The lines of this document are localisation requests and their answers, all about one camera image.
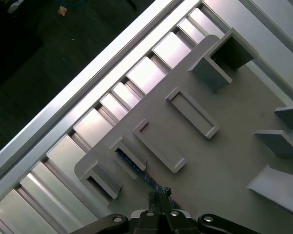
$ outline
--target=blue component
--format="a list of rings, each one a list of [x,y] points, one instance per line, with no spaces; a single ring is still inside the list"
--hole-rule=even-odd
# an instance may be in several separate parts
[[[131,161],[131,159],[121,150],[117,149],[116,153],[123,159],[130,168],[142,178],[151,188],[157,192],[164,192],[163,187],[159,185],[147,172],[141,171],[137,165]],[[180,207],[174,203],[171,197],[169,197],[170,207],[173,209],[180,209]]]

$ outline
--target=dark floor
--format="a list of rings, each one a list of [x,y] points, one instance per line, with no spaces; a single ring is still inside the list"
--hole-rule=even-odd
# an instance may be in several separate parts
[[[87,0],[64,17],[54,0],[23,8],[43,46],[0,87],[0,149],[153,1]]]

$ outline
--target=gray plastic rib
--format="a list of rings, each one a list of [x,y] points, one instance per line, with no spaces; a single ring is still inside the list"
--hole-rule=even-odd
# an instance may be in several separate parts
[[[267,166],[248,188],[293,212],[293,175]]]
[[[189,71],[194,72],[216,92],[232,83],[226,69],[237,70],[256,55],[252,46],[232,28]]]
[[[137,152],[134,146],[128,141],[127,137],[122,136],[109,151],[115,152],[117,149],[122,150],[141,171],[147,168],[147,160]]]
[[[279,107],[274,112],[290,129],[293,130],[293,106]]]
[[[100,160],[102,159],[98,159],[95,165],[80,180],[86,187],[89,188],[92,185],[96,191],[103,189],[111,198],[116,199],[122,184],[116,178],[116,175],[105,167]]]
[[[173,173],[177,173],[185,165],[186,160],[169,140],[145,119],[134,129],[134,135]]]
[[[219,130],[216,121],[187,92],[175,88],[166,98],[207,139]]]
[[[263,130],[254,133],[276,156],[293,158],[293,139],[283,130]]]

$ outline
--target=small object on floor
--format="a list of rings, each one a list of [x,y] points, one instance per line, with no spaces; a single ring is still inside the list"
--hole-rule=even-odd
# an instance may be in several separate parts
[[[60,6],[59,9],[58,9],[58,14],[61,15],[61,16],[65,16],[67,13],[67,8],[63,7],[63,6]]]

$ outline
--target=screw head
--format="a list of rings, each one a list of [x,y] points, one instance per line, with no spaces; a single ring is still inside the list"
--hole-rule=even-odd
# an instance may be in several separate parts
[[[147,214],[146,214],[147,216],[153,216],[154,215],[154,213],[153,212],[151,212],[151,211],[149,211],[149,212],[147,212]]]
[[[205,216],[204,217],[204,220],[206,221],[206,222],[213,222],[214,221],[214,219],[212,218],[212,217],[210,217],[210,216]]]
[[[177,215],[179,214],[179,212],[178,212],[178,211],[172,211],[172,212],[170,212],[170,214],[171,214],[172,216],[177,216]]]
[[[122,220],[123,220],[123,219],[120,218],[120,217],[117,217],[117,218],[113,219],[114,222],[121,222]]]

